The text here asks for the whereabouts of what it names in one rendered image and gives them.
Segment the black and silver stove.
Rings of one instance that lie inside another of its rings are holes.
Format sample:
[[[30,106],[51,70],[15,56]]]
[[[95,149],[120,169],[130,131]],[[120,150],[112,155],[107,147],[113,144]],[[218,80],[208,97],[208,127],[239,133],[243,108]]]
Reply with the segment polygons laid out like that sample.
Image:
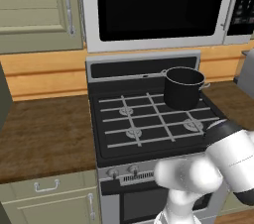
[[[86,58],[102,224],[153,224],[168,196],[154,181],[156,162],[204,152],[202,135],[223,113],[206,96],[189,111],[169,108],[161,75],[199,62],[198,50]]]

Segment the black cooking pot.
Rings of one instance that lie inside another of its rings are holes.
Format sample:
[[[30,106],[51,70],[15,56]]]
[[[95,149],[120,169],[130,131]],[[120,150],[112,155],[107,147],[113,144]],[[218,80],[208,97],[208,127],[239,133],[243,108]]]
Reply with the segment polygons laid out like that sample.
[[[174,110],[191,110],[196,107],[200,91],[210,87],[205,76],[191,67],[175,66],[164,69],[164,102]]]

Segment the silver microwave oven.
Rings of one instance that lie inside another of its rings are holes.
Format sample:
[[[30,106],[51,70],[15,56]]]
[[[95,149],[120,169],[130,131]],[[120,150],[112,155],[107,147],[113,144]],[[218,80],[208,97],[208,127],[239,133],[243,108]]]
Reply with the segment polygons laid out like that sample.
[[[245,44],[254,0],[235,0],[226,32],[223,0],[83,0],[90,53]]]

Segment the green drawer front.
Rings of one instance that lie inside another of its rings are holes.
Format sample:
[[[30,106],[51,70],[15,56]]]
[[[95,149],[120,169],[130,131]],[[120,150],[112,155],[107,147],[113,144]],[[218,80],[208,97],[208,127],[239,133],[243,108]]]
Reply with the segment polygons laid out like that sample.
[[[0,184],[0,202],[77,195],[97,186],[96,171],[85,170],[43,178]]]

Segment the grey appliance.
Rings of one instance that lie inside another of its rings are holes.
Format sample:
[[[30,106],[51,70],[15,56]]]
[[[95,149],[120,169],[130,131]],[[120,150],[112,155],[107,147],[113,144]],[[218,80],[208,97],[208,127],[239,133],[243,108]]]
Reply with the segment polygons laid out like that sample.
[[[243,60],[238,64],[234,82],[254,99],[254,49],[243,51]]]

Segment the dark grey tall fitting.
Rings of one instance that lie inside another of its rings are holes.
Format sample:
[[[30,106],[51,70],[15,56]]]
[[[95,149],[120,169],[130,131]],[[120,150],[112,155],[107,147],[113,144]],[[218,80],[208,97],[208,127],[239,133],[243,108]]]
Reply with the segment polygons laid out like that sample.
[[[10,107],[13,103],[12,95],[0,63],[0,131],[7,119]]]

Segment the green base cupboard door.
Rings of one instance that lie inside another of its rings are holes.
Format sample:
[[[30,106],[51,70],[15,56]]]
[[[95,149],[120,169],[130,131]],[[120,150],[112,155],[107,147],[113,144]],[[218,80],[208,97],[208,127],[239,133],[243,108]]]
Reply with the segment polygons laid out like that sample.
[[[87,194],[93,194],[95,220]],[[81,194],[3,203],[12,224],[101,224],[97,187]]]

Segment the green base cupboard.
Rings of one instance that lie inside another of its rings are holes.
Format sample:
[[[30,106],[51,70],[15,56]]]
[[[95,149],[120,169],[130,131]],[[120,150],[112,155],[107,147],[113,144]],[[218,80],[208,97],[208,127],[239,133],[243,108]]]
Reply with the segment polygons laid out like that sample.
[[[248,206],[241,203],[232,192],[229,192],[227,194],[224,205],[220,210],[219,216],[252,209],[254,209],[254,206]]]

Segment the green wall cupboard door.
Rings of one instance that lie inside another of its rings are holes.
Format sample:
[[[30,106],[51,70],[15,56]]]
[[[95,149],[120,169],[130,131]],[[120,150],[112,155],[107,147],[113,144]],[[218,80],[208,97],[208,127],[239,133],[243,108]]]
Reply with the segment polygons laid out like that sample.
[[[70,4],[73,37],[65,0],[0,0],[0,55],[81,50],[79,0]]]

